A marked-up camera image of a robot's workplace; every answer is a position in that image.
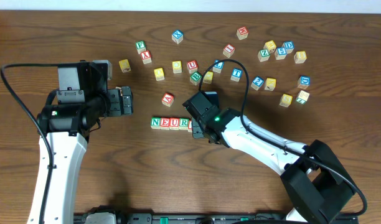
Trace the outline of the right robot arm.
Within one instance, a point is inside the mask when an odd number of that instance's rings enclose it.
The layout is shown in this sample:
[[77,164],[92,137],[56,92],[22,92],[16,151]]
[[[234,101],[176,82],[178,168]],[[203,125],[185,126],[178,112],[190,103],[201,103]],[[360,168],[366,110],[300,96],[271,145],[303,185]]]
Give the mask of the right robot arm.
[[355,195],[355,183],[327,144],[282,138],[237,110],[221,110],[212,95],[200,91],[183,106],[210,143],[242,151],[280,176],[294,206],[287,220],[332,223],[344,216],[341,210]]

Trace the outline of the red E block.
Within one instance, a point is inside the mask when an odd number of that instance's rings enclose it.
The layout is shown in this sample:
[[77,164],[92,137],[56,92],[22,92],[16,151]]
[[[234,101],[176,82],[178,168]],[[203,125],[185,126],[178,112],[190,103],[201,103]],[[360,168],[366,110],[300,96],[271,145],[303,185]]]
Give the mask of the red E block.
[[160,129],[163,130],[170,130],[170,119],[169,118],[160,118]]

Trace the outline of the green N block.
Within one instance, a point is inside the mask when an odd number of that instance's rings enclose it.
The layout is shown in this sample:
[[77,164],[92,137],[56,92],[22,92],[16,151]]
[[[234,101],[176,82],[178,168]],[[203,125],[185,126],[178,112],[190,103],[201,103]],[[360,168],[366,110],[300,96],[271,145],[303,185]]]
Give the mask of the green N block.
[[151,118],[151,128],[152,129],[160,129],[161,127],[161,119],[159,117]]

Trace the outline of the green R block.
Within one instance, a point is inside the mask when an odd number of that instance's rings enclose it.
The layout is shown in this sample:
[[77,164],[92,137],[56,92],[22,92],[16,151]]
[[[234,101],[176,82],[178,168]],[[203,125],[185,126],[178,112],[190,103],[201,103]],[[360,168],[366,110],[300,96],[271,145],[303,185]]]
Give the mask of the green R block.
[[189,129],[189,119],[188,118],[180,118],[179,119],[179,129],[180,130],[188,130]]

